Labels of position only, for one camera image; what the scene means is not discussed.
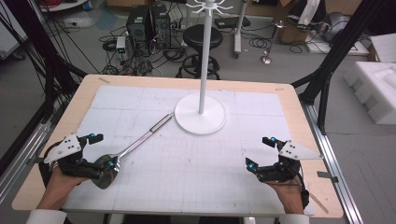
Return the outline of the grey round appliance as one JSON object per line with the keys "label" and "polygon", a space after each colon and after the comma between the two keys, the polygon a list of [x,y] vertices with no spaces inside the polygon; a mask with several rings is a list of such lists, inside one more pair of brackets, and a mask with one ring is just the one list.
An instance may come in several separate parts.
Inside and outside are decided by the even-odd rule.
{"label": "grey round appliance", "polygon": [[331,12],[316,28],[316,32],[327,42],[332,42],[347,26],[350,17],[341,12]]}

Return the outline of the black and white cloth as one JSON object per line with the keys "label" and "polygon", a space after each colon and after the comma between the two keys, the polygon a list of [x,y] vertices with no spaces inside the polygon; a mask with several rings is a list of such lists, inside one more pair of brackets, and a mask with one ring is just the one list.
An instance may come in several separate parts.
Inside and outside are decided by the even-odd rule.
{"label": "black and white cloth", "polygon": [[314,30],[326,17],[325,0],[298,0],[287,21],[302,32]]}

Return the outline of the thin wooden stick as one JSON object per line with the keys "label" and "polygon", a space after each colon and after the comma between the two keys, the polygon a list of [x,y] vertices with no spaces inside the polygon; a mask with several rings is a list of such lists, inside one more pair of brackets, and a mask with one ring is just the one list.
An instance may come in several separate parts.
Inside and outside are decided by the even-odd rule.
{"label": "thin wooden stick", "polygon": [[310,198],[318,205],[318,207],[325,213],[329,214],[329,210],[326,208],[326,206],[313,194],[310,193]]}

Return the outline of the black frame strut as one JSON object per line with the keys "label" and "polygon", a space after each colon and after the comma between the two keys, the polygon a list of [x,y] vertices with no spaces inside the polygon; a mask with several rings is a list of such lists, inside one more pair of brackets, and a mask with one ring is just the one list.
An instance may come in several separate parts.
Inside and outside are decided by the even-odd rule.
{"label": "black frame strut", "polygon": [[33,129],[38,123],[42,120],[47,121],[50,119],[50,116],[53,114],[55,100],[60,95],[72,94],[77,91],[78,84],[73,79],[72,74],[78,77],[88,75],[87,72],[74,66],[60,55],[28,0],[3,0],[3,3],[26,33],[38,55],[42,58],[42,60],[37,60],[26,42],[21,40],[17,31],[5,19],[0,17],[0,22],[3,23],[27,53],[36,72],[44,77],[45,101],[0,159],[0,177],[21,151],[22,145],[27,141],[27,137],[33,132]]}
{"label": "black frame strut", "polygon": [[291,83],[293,88],[306,84],[304,91],[298,94],[300,101],[305,105],[313,105],[317,96],[320,95],[317,125],[324,135],[326,135],[325,121],[332,75],[386,1],[361,0],[346,28],[335,40],[318,69]]}

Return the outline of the black computer tower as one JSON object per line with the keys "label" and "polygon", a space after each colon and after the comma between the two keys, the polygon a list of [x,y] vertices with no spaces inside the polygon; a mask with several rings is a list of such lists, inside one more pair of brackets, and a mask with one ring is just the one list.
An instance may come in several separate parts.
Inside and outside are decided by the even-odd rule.
{"label": "black computer tower", "polygon": [[134,48],[149,51],[149,41],[153,37],[149,6],[132,6],[126,28]]}
{"label": "black computer tower", "polygon": [[157,44],[162,49],[171,47],[170,17],[165,5],[154,5],[151,8],[153,29]]}

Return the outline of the person's right hand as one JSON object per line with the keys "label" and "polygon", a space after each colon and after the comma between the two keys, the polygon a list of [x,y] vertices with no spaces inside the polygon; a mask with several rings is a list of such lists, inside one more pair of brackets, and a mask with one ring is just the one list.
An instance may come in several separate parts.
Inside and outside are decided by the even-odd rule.
{"label": "person's right hand", "polygon": [[267,182],[267,185],[276,192],[286,214],[304,214],[301,186],[297,180],[292,179],[285,182],[271,181]]}

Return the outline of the white hook stand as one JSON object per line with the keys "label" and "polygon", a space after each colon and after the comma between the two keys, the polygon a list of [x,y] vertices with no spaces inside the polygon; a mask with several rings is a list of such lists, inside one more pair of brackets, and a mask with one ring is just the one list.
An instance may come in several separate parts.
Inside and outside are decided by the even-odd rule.
{"label": "white hook stand", "polygon": [[188,5],[190,8],[198,7],[197,13],[205,12],[200,90],[198,93],[182,98],[175,107],[174,116],[183,130],[196,135],[216,133],[227,121],[227,112],[223,103],[206,95],[213,11],[221,13],[220,10],[225,8],[222,6],[224,1],[216,3],[215,0],[205,0],[204,2],[194,0],[195,5]]}

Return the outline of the person's left hand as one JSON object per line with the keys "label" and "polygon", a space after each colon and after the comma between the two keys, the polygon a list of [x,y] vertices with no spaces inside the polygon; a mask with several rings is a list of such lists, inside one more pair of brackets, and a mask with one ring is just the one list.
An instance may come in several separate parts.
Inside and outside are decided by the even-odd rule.
{"label": "person's left hand", "polygon": [[70,192],[84,181],[87,181],[87,178],[64,175],[61,169],[56,166],[52,170],[49,183],[36,208],[44,210],[61,209]]}

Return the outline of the grey tape strip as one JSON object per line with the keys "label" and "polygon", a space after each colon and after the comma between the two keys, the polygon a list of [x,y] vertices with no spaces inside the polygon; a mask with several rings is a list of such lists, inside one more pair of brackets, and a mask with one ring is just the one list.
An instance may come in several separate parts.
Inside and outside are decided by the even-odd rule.
{"label": "grey tape strip", "polygon": [[317,174],[318,174],[318,177],[330,179],[332,181],[332,183],[338,183],[339,182],[337,176],[331,175],[328,172],[317,171]]}

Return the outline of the wooden table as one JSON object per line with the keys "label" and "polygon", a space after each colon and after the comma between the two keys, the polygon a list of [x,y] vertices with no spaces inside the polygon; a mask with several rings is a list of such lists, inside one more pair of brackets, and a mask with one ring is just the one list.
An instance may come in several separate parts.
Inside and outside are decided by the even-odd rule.
{"label": "wooden table", "polygon": [[[91,105],[96,91],[100,87],[107,85],[166,89],[197,89],[200,87],[200,81],[197,79],[170,77],[88,75],[83,79],[51,134],[49,138],[51,144],[77,130]],[[316,152],[321,151],[318,143],[321,132],[314,118],[316,114],[315,108],[302,105],[295,89],[290,84],[210,80],[207,83],[207,87],[212,91],[269,92],[276,94],[284,110],[292,139]],[[332,182],[329,179],[317,176],[318,171],[326,169],[325,162],[305,161],[303,167],[305,182],[311,188],[311,192],[314,195],[313,207],[316,209],[315,216],[322,218],[341,217],[344,212],[338,202]],[[41,181],[38,167],[34,166],[13,199],[11,207],[16,211],[34,209],[38,205],[44,190],[45,188]]]}

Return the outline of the white floor post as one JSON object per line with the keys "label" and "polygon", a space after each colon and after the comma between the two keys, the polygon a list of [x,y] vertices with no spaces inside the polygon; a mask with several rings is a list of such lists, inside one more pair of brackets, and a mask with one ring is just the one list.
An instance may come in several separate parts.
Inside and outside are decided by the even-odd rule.
{"label": "white floor post", "polygon": [[242,26],[243,26],[243,20],[245,17],[247,4],[248,4],[248,0],[242,0],[239,15],[238,15],[238,20],[237,20],[236,30],[234,33],[233,52],[234,52],[234,56],[236,59],[239,58],[239,56],[242,52],[241,30],[242,30]]}

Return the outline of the white grid mat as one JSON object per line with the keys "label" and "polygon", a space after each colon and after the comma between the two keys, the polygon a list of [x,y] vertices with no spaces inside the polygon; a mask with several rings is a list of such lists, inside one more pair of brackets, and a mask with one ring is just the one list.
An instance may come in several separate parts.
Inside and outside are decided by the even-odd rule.
{"label": "white grid mat", "polygon": [[[209,94],[226,107],[221,130],[195,135],[170,120],[122,158],[107,189],[84,182],[70,193],[65,209],[237,217],[282,213],[276,193],[245,165],[246,159],[261,166],[276,162],[277,151],[262,143],[264,136],[290,139],[279,97],[226,90]],[[85,159],[125,149],[187,95],[177,89],[101,87],[78,132],[100,133],[104,139],[84,148]]]}

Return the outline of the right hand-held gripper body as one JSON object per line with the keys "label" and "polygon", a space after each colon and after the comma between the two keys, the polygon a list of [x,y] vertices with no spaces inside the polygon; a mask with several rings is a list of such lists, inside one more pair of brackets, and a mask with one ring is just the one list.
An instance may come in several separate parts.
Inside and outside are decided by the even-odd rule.
{"label": "right hand-held gripper body", "polygon": [[278,161],[271,166],[261,167],[263,174],[257,175],[261,182],[292,180],[300,173],[301,161],[323,159],[320,153],[291,140],[282,142],[285,142],[286,145],[281,150],[278,150]]}

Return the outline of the steel ladle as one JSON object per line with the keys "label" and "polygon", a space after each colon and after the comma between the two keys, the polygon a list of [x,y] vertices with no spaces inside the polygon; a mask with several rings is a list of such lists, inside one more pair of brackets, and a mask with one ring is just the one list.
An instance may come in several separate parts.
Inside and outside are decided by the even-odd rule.
{"label": "steel ladle", "polygon": [[[161,127],[168,122],[172,117],[174,116],[173,113],[169,113],[166,116],[164,116],[160,121],[158,121],[155,125],[153,125],[145,134],[143,134],[141,137],[139,137],[137,140],[135,140],[130,146],[125,148],[124,150],[115,153],[115,154],[106,154],[101,157],[118,157],[119,158],[119,171],[120,171],[120,159],[127,155],[128,153],[132,152],[135,150],[137,147],[142,145],[146,140],[148,140],[153,134],[155,134],[158,130],[161,129]],[[98,158],[94,163],[99,165]],[[99,178],[98,179],[93,179],[92,183],[98,187],[99,189],[107,189],[111,183],[115,180],[118,174],[103,174],[102,171],[100,172]]]}

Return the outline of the white round table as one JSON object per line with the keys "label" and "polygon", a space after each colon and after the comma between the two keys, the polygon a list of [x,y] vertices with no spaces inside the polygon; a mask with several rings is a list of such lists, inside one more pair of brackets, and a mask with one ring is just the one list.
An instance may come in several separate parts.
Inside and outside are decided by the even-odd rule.
{"label": "white round table", "polygon": [[92,10],[90,0],[39,0],[38,4],[42,12],[55,12],[74,7],[82,7],[86,11]]}

